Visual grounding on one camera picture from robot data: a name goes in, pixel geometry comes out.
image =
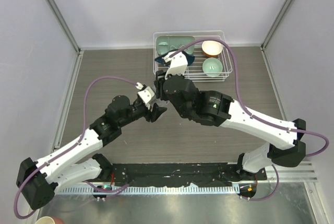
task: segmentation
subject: wall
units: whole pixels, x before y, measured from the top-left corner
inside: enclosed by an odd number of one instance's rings
[[[0,7],[0,216],[22,223],[13,213],[19,165],[50,153],[76,54],[45,0]]]
[[[323,154],[312,158],[330,212],[334,208],[334,191],[329,190],[334,180],[333,18],[332,0],[296,0],[267,49],[289,119],[305,119],[309,130],[331,141]],[[303,138],[308,152],[323,145],[321,139]]]
[[[223,30],[260,45],[284,0],[55,0],[81,47],[153,45],[157,31]]]

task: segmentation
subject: green bowl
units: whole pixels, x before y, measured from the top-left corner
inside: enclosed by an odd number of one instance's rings
[[[210,77],[218,77],[223,71],[223,64],[217,58],[208,58],[203,62],[203,72]]]

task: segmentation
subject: white wire dish rack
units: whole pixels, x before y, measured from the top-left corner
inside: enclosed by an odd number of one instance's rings
[[[154,45],[154,55],[155,59],[158,57],[157,49],[156,49],[156,40],[159,36],[193,36],[197,39],[207,39],[207,38],[217,38],[225,41],[225,36],[222,31],[185,31],[185,32],[156,32],[153,35],[153,45]],[[193,55],[195,56],[195,61],[191,66],[187,67],[187,70],[184,76],[188,79],[191,79],[194,82],[203,82],[203,81],[225,81],[225,79],[232,73],[233,67],[231,62],[230,54],[227,49],[223,46],[223,51],[219,54],[218,59],[223,64],[223,71],[219,73],[219,76],[210,77],[207,76],[202,69],[203,62],[208,58],[202,51],[201,47],[202,43],[197,43],[194,48]],[[156,74],[159,70],[167,70],[168,67],[159,64],[153,59],[153,73]]]

